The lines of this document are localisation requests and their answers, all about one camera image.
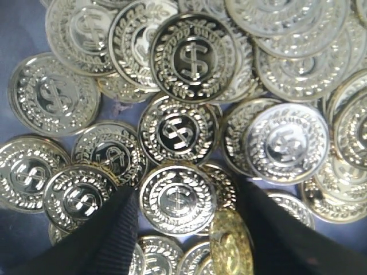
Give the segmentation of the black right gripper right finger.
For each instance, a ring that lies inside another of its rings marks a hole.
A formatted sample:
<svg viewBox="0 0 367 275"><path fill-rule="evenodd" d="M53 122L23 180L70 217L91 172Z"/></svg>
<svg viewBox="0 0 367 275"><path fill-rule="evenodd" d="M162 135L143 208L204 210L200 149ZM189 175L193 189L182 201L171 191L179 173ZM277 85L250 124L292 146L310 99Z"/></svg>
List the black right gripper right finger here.
<svg viewBox="0 0 367 275"><path fill-rule="evenodd" d="M253 240L255 274L366 274L366 256L290 216L257 185L236 179L237 211Z"/></svg>

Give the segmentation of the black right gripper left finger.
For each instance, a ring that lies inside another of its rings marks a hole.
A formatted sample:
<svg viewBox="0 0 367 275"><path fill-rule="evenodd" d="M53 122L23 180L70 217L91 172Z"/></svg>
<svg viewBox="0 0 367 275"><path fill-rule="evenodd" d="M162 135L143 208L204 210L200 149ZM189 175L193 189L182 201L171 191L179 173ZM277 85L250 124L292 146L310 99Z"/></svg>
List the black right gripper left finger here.
<svg viewBox="0 0 367 275"><path fill-rule="evenodd" d="M137 235L137 194L120 187L85 224L11 273L128 274Z"/></svg>

